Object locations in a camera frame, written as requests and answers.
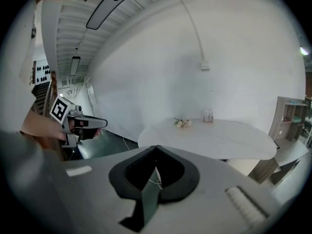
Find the white cable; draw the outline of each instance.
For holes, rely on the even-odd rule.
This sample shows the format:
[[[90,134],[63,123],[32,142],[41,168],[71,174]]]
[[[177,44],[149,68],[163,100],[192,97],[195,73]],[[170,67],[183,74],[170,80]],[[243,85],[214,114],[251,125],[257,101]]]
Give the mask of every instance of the white cable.
[[[181,2],[181,4],[183,5],[184,9],[186,10],[186,13],[189,15],[189,18],[190,18],[191,23],[192,23],[192,25],[193,25],[193,28],[194,28],[194,30],[195,30],[195,34],[196,34],[197,41],[198,41],[199,48],[200,48],[201,58],[202,58],[202,60],[206,60],[206,58],[205,58],[205,53],[204,53],[204,50],[203,50],[203,45],[202,45],[202,43],[201,43],[201,40],[200,40],[200,37],[199,37],[199,33],[198,33],[197,27],[196,27],[196,25],[195,25],[195,22],[194,22],[194,20],[193,20],[193,18],[192,18],[192,15],[191,15],[191,13],[190,13],[188,7],[187,7],[186,4],[184,3],[184,1],[183,1],[183,0],[180,0],[180,2]]]
[[[72,159],[72,157],[73,157],[73,155],[74,155],[74,153],[75,153],[75,149],[74,148],[72,148],[72,155],[70,156],[70,158],[69,158],[69,160],[71,160]]]
[[[161,183],[159,183],[160,180],[158,180],[157,183],[155,183],[154,181],[152,181],[152,180],[150,180],[150,179],[149,179],[149,181],[151,181],[151,182],[154,183],[155,185],[158,185],[158,187],[159,187],[160,189],[162,189],[162,188],[160,187],[160,184],[161,184]]]
[[[122,137],[122,139],[123,139],[123,142],[125,142],[124,137]],[[125,144],[126,144],[126,146],[128,147],[128,145],[127,145],[127,143],[126,143],[126,142],[125,142]],[[128,150],[130,151],[129,147],[128,147]]]

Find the person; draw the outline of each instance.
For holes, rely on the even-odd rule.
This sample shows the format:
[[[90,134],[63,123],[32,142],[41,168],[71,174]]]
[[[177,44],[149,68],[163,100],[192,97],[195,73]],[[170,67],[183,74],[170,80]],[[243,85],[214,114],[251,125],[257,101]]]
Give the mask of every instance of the person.
[[[41,0],[29,0],[11,25],[0,52],[0,130],[65,140],[61,125],[30,110],[36,98],[29,87],[35,47],[34,16]],[[71,130],[73,121],[69,122]]]

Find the ceiling light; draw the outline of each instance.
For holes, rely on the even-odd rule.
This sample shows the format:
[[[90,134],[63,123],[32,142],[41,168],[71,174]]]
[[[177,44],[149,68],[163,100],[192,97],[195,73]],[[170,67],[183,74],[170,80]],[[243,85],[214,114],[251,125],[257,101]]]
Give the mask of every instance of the ceiling light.
[[[72,58],[72,65],[70,67],[70,75],[71,76],[74,76],[76,74],[79,62],[80,62],[80,57],[73,57]]]
[[[90,16],[86,27],[97,30],[111,12],[124,0],[102,0]]]
[[[301,54],[303,54],[304,56],[309,54],[303,47],[300,47],[300,51],[301,51]]]

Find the white oval table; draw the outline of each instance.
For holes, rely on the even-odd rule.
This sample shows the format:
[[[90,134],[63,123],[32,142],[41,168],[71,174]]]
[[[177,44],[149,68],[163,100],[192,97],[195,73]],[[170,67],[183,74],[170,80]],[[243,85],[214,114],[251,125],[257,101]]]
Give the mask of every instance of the white oval table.
[[[213,123],[191,119],[192,126],[177,128],[175,119],[145,129],[138,146],[169,146],[215,159],[271,159],[276,145],[263,131],[228,120]]]

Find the sticker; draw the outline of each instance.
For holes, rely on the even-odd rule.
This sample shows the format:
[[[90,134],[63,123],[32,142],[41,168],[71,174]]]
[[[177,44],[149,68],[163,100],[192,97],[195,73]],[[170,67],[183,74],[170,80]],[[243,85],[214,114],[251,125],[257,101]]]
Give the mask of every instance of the sticker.
[[[59,121],[62,121],[66,109],[67,105],[58,98],[54,105],[54,108],[51,111],[51,114],[53,114],[53,116],[55,116]]]

